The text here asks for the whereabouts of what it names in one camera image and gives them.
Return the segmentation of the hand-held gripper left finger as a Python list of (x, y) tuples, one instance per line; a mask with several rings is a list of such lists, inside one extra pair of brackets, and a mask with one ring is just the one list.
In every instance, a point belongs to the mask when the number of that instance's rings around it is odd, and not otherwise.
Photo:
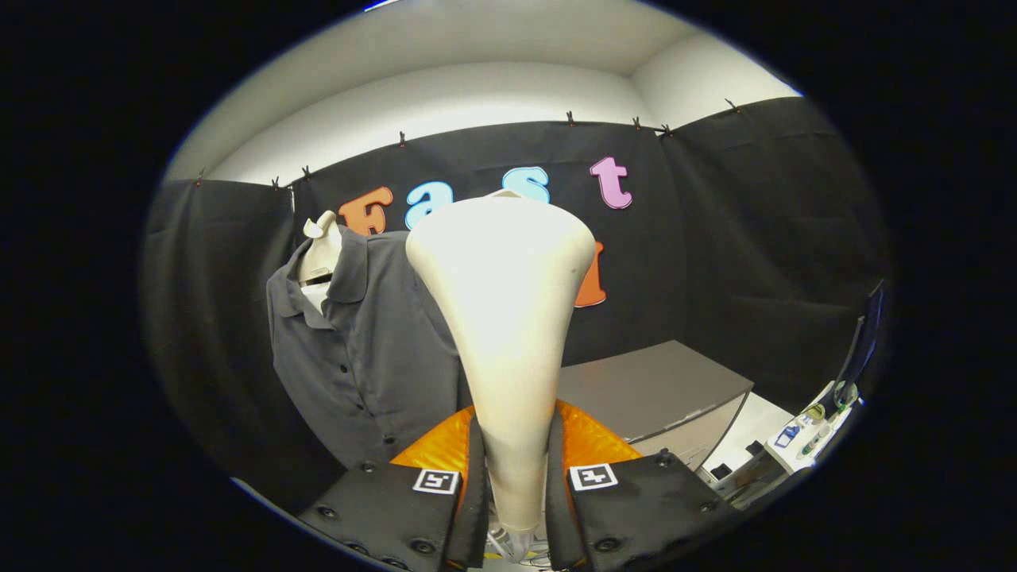
[(487, 477), (474, 409), (455, 412), (388, 462), (355, 463), (302, 511), (299, 521), (328, 544), (381, 567), (480, 567)]

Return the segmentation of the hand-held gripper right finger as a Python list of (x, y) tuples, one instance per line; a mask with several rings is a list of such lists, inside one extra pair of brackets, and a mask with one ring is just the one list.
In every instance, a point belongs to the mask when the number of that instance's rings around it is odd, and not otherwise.
[(544, 515), (555, 571), (660, 571), (740, 525), (740, 511), (668, 449), (636, 452), (563, 400)]

